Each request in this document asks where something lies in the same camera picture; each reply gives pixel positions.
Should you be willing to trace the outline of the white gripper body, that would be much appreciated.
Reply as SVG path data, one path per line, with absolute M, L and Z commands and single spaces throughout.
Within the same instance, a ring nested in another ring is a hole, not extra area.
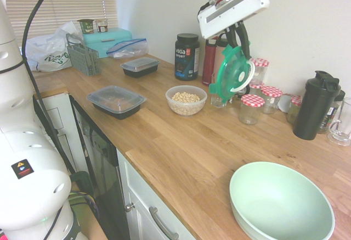
M 201 35 L 212 38 L 269 7 L 269 0 L 219 0 L 198 14 Z

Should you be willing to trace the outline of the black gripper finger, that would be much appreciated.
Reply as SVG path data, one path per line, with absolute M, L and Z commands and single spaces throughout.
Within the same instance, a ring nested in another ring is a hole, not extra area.
M 238 46 L 238 43 L 236 41 L 236 35 L 240 36 L 241 30 L 238 26 L 232 25 L 226 28 L 226 37 L 228 40 L 228 44 L 232 47 L 235 48 Z
M 250 42 L 248 39 L 248 34 L 243 21 L 237 23 L 237 34 L 241 42 L 241 49 L 245 55 L 246 59 L 250 59 Z

